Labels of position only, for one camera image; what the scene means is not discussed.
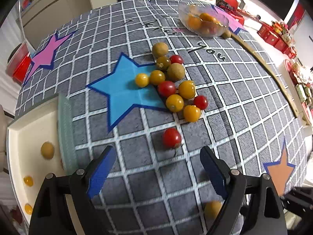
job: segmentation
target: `red cherry tomato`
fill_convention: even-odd
[[[157,90],[161,96],[169,97],[175,94],[176,87],[173,82],[166,80],[158,85]]]
[[[208,106],[208,99],[205,96],[197,96],[193,100],[193,105],[196,105],[200,110],[205,110]]]
[[[163,134],[163,144],[168,148],[179,147],[182,142],[182,137],[175,128],[168,128]]]
[[[175,62],[180,63],[180,64],[183,64],[183,63],[184,63],[182,57],[179,56],[179,55],[172,55],[172,56],[170,57],[170,60],[171,60],[171,63],[175,63]]]

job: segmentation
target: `gray checkered tablecloth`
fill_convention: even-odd
[[[56,92],[69,98],[81,168],[106,145],[115,146],[118,160],[93,199],[114,234],[206,233],[211,222],[204,218],[203,204],[221,198],[200,163],[204,145],[231,168],[259,176],[264,162],[280,158],[285,137],[289,162],[296,165],[287,190],[304,180],[301,121],[293,117],[274,80],[232,39],[201,38],[187,30],[172,34],[176,27],[184,28],[177,5],[178,0],[126,0],[73,19],[58,30],[64,36],[78,29],[57,50],[54,69],[38,69],[19,94],[16,115]],[[282,80],[261,45],[249,33],[239,35]],[[195,82],[197,94],[208,98],[208,108],[196,123],[186,123],[181,112],[134,108],[107,133],[107,98],[85,86],[110,73],[120,52],[139,64],[154,62],[151,48],[161,41],[168,44],[169,55],[183,57],[184,80]],[[191,52],[199,45],[215,54],[207,48]],[[170,127],[183,139],[176,157],[162,145],[162,133]]]

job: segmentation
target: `clear bowl of fruit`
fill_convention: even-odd
[[[203,37],[221,36],[228,29],[228,18],[218,14],[210,4],[180,2],[178,15],[185,27]]]

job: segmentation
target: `wooden back scratcher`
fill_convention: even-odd
[[[282,84],[282,82],[279,80],[279,78],[275,75],[275,73],[271,70],[271,68],[269,67],[269,65],[264,61],[264,59],[258,54],[256,53],[251,46],[249,46],[244,40],[242,40],[238,35],[235,35],[234,33],[231,33],[231,37],[237,41],[240,46],[242,46],[246,51],[248,51],[258,62],[259,64],[262,65],[262,67],[266,70],[266,72],[272,76],[272,78],[275,80],[275,82],[277,83],[277,85],[279,86],[281,92],[283,93],[284,97],[286,98],[289,106],[291,107],[292,113],[293,115],[297,118],[299,116],[299,111],[294,103],[294,101],[292,100],[291,96],[287,93],[284,85]]]

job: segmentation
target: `bolt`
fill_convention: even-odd
[[[48,173],[48,174],[46,175],[46,179],[51,179],[51,178],[53,178],[53,173]]]
[[[76,174],[77,175],[82,175],[82,174],[84,174],[85,173],[85,170],[84,169],[78,169],[77,171],[76,171]]]
[[[238,176],[238,175],[239,175],[239,170],[237,170],[237,169],[232,169],[230,172],[231,172],[233,175],[235,175],[235,176]]]
[[[265,178],[266,180],[269,180],[270,179],[270,175],[268,175],[267,173],[264,173],[263,174],[263,178]]]

